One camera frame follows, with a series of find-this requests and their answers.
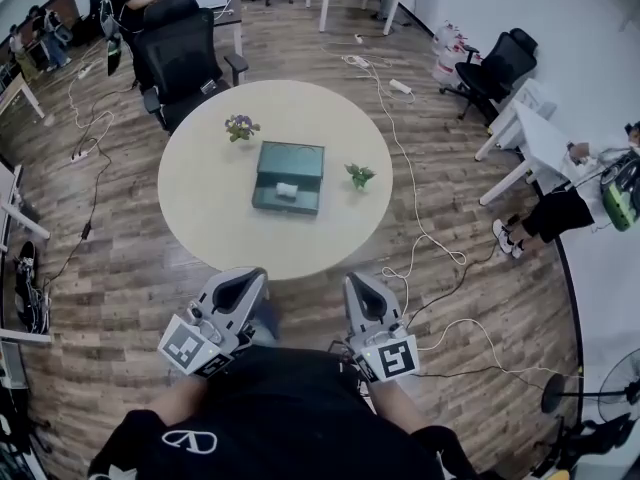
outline beige pants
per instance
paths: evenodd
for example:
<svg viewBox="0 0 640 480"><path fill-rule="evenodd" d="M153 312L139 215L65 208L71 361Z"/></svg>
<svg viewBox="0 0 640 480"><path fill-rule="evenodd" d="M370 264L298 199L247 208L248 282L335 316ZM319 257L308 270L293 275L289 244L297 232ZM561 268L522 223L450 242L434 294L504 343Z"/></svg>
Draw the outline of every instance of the beige pants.
<svg viewBox="0 0 640 480"><path fill-rule="evenodd" d="M24 52L16 52L16 61L20 64L20 68L22 69L22 74L24 75L24 79L27 82L31 82L38 77L38 70L32 64L29 56Z"/></svg>

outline electric fan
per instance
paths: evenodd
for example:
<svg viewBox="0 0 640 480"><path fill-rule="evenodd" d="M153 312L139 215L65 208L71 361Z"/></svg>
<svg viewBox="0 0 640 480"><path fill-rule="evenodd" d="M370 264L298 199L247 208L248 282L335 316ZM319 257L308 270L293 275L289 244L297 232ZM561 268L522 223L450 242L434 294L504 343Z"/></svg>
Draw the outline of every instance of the electric fan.
<svg viewBox="0 0 640 480"><path fill-rule="evenodd" d="M604 421L627 413L631 421L637 420L640 418L640 349L613 367L599 393L565 393L564 376L553 375L542 394L542 412L549 414L555 411L564 397L597 399L598 411Z"/></svg>

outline small potted plant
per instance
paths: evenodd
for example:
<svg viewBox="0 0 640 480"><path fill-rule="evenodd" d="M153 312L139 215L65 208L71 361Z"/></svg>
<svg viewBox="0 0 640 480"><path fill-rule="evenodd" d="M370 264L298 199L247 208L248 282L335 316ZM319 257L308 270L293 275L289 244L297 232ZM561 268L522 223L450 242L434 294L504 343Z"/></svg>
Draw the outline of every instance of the small potted plant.
<svg viewBox="0 0 640 480"><path fill-rule="evenodd" d="M353 186L357 189L364 188L367 181L376 175L376 173L368 167L358 167L356 164L345 165L345 168L347 172L351 174L351 181L353 181Z"/></svg>
<svg viewBox="0 0 640 480"><path fill-rule="evenodd" d="M260 125L251 121L249 116L231 116L224 122L224 125L227 128L231 142L235 142L238 139L249 140L254 135L254 132L260 131Z"/></svg>

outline floor plank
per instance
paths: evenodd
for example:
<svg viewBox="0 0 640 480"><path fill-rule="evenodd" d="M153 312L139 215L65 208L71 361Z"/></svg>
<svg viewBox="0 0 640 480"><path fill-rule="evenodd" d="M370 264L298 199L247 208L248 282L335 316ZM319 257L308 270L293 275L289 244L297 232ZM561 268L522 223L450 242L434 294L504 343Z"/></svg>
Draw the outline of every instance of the floor plank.
<svg viewBox="0 0 640 480"><path fill-rule="evenodd" d="M247 80L302 80L342 94L380 128L393 161L391 202L365 245L326 272L301 281L272 283L271 294L282 315L283 343L320 349L344 335L341 280L349 270L376 275L404 302L402 281L383 278L380 271L389 266L406 273L411 248L420 235L409 170L393 142L375 83L359 79L362 73L336 55L385 57L392 66L378 69L383 82L395 78L412 87L413 105L390 100L385 104L413 165L422 224L434 238L464 251L470 262L485 259L494 245L492 220L536 201L533 189L520 182L490 206L478 205L479 197L518 160L512 154L494 152L481 163L474 161L486 138L482 119L472 110L466 121L458 122L462 102L438 93L429 74L434 63L431 40L424 31L395 25L394 33L380 37L382 25L368 19L375 0L368 11L359 9L359 0L331 3L324 34L317 30L320 0L313 0L311 9L305 9L304 0L293 5L274 0L269 8L260 0L243 3L244 53L250 64ZM354 43L355 33L378 37L365 37L360 46ZM222 59L233 51L232 34L216 29L215 36L217 57ZM72 52L71 66L43 76L34 87L45 112L55 116L54 126L44 127L24 102L0 121L1 151L25 167L22 193L42 216L41 224L52 232L48 244L39 243L44 248L41 276L54 275L76 245L89 216L95 177L106 162L93 154L70 164L81 132L68 106L67 89L83 51ZM104 57L100 45L88 60ZM73 86L80 123L88 122L97 98L126 89L131 82L126 55L111 78L106 77L104 65L96 65ZM214 272L180 246L162 217L156 177L168 137L145 113L139 93L108 96L95 110L98 114L111 110L116 119L101 142L113 164L100 180L93 231L53 282L54 344L23 347L32 416L51 422L51 429L42 434L53 453L42 459L52 475L65 479L83 477L88 461L124 414L147 403L175 378L155 347L171 314L184 308ZM104 126L104 121L97 123L91 136L101 134ZM12 253L24 236L14 230ZM463 274L462 267L427 239L415 252L408 314L452 290ZM11 271L8 265L7 313L13 308ZM471 267L455 294L431 305L414 321L420 346L433 346L444 328L461 318L474 318L485 326L505 368L544 365L576 373L569 297L552 247L533 254L529 261L517 262L496 251L486 263ZM423 373L429 374L495 364L484 334L468 322L453 327L439 348L422 353L421 361ZM549 374L530 371L521 377L544 385ZM536 460L534 442L554 429L553 417L540 414L540 391L498 370L453 378L410 378L405 388L434 424L448 425L459 433L478 468L498 465L507 478L523 476ZM576 407L567 402L560 412L572 418Z"/></svg>

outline round table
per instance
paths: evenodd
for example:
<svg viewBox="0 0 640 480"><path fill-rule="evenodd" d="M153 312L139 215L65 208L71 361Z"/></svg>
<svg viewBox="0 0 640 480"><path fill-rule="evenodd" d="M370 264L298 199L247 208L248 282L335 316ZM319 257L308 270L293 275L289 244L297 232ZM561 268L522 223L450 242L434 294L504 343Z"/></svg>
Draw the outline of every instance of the round table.
<svg viewBox="0 0 640 480"><path fill-rule="evenodd" d="M232 143L231 115L261 126ZM262 141L324 146L317 216L260 210L251 198ZM376 176L356 190L345 164ZM371 236L391 196L389 150L351 101L317 85L269 80L229 89L200 105L172 135L160 162L158 197L172 233L194 256L226 270L258 266L273 280L321 272Z"/></svg>

